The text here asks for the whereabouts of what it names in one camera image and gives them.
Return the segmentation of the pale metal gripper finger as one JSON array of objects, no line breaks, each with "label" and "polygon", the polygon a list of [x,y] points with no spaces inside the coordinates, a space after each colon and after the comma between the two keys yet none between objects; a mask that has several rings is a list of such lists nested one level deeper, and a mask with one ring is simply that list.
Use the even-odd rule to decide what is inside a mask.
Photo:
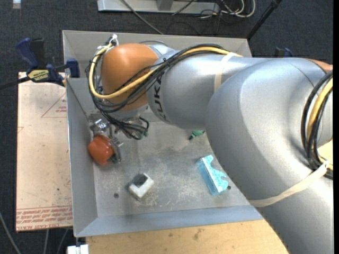
[{"label": "pale metal gripper finger", "polygon": [[102,119],[98,119],[90,125],[90,130],[95,137],[97,135],[103,135],[108,130],[108,127],[109,125],[107,122],[103,121]]},{"label": "pale metal gripper finger", "polygon": [[124,146],[123,142],[117,138],[110,139],[110,145],[114,151],[114,154],[110,157],[112,163],[121,162],[124,159]]}]

